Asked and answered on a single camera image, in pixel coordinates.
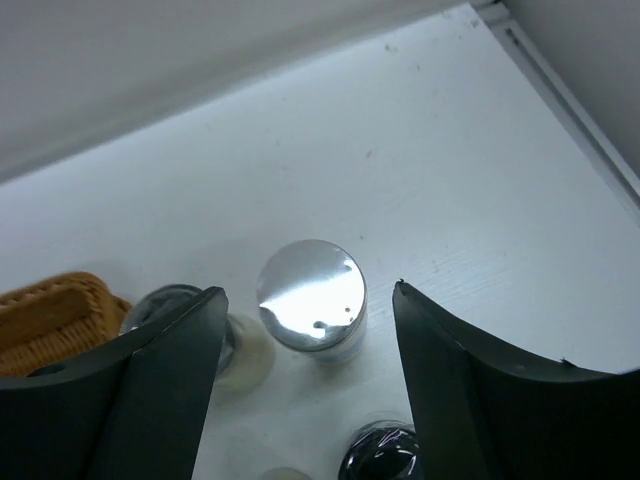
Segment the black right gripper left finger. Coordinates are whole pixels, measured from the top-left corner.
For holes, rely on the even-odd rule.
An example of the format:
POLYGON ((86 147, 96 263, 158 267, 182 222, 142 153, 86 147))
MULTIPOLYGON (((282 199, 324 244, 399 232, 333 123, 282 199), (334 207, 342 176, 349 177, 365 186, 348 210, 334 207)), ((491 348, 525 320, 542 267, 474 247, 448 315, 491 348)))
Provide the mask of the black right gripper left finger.
POLYGON ((91 351, 2 378, 2 478, 191 478, 227 313, 210 287, 91 351))

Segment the tall blue label bottle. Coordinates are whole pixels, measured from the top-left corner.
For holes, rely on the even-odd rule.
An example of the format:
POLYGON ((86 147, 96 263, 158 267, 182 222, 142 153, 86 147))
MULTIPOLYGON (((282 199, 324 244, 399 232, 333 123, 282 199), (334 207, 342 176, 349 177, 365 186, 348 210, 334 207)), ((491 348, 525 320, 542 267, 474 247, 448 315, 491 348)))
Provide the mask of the tall blue label bottle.
POLYGON ((361 349, 367 326, 367 285, 355 259, 324 240, 290 243, 261 270, 259 317, 282 346, 323 363, 361 349))

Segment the black cap sugar grinder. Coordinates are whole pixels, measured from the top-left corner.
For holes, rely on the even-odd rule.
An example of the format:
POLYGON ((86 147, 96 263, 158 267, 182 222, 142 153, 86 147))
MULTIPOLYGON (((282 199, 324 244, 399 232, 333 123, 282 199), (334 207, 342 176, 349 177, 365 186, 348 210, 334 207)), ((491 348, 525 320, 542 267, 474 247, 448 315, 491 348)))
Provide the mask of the black cap sugar grinder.
MULTIPOLYGON (((171 284, 152 291, 126 314, 120 333, 154 321, 200 291, 187 284, 171 284)), ((246 394, 266 380, 274 362, 274 343, 265 328, 249 316, 228 313, 214 389, 225 396, 246 394)))

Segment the black knob cap jar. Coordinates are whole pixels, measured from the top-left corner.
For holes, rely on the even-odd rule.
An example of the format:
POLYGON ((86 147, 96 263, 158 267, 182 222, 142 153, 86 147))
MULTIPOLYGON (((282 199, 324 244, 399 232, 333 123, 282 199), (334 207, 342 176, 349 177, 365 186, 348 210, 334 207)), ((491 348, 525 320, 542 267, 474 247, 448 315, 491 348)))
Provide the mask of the black knob cap jar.
POLYGON ((424 479, 414 426, 378 420, 359 428, 338 469, 340 480, 424 479))

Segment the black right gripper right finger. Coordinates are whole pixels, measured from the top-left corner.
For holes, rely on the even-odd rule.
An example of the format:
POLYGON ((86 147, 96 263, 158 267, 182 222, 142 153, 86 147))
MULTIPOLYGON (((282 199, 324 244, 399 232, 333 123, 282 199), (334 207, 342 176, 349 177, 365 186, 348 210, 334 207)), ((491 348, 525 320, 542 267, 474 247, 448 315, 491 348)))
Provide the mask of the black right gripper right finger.
POLYGON ((639 374, 610 374, 509 344, 406 282, 397 342, 429 479, 635 479, 639 374))

